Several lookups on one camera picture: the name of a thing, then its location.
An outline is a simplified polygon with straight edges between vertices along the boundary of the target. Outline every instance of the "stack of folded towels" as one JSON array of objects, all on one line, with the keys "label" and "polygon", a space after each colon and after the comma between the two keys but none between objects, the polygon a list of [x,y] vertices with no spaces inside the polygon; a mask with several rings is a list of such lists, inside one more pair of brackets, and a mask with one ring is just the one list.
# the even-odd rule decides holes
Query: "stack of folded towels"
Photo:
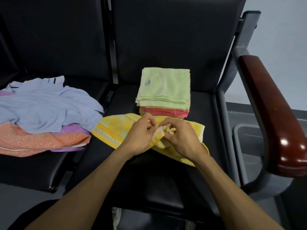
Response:
[{"label": "stack of folded towels", "polygon": [[144,68],[136,98],[140,114],[186,118],[190,110],[190,70]]}]

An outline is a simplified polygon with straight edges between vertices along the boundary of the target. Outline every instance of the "person's right hand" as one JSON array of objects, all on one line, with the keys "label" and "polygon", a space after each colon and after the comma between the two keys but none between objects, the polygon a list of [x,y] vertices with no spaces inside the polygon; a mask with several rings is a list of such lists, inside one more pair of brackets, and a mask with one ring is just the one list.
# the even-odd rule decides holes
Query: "person's right hand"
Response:
[{"label": "person's right hand", "polygon": [[174,146],[181,156],[194,162],[201,155],[207,154],[189,122],[181,119],[166,118],[159,126],[165,126],[167,124],[171,124],[171,128],[175,127],[176,132],[174,135],[165,132],[164,138]]}]

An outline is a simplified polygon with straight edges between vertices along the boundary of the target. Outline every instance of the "blue cloth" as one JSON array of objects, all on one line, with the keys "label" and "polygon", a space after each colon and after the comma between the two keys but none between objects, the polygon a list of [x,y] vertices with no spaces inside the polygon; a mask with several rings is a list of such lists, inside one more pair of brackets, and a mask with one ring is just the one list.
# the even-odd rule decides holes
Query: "blue cloth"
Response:
[{"label": "blue cloth", "polygon": [[3,90],[15,95],[0,96],[0,123],[12,122],[31,134],[60,132],[72,123],[92,131],[102,119],[102,106],[84,90],[63,83],[64,76],[10,83]]}]

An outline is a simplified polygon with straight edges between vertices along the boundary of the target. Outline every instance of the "white label tag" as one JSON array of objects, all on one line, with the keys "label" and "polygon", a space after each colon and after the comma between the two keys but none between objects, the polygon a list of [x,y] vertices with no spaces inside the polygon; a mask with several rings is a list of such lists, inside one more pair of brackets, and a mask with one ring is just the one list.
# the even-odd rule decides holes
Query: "white label tag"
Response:
[{"label": "white label tag", "polygon": [[145,81],[145,86],[150,86],[150,85],[151,85],[151,80],[150,79]]}]

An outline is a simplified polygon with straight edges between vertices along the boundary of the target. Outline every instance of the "glossy brown armrest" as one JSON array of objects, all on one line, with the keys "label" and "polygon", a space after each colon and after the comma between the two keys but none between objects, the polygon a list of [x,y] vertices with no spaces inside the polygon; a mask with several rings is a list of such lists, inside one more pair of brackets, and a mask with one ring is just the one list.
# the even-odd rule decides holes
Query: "glossy brown armrest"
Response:
[{"label": "glossy brown armrest", "polygon": [[264,136],[267,171],[284,177],[305,175],[307,140],[282,93],[257,56],[240,56],[238,65]]}]

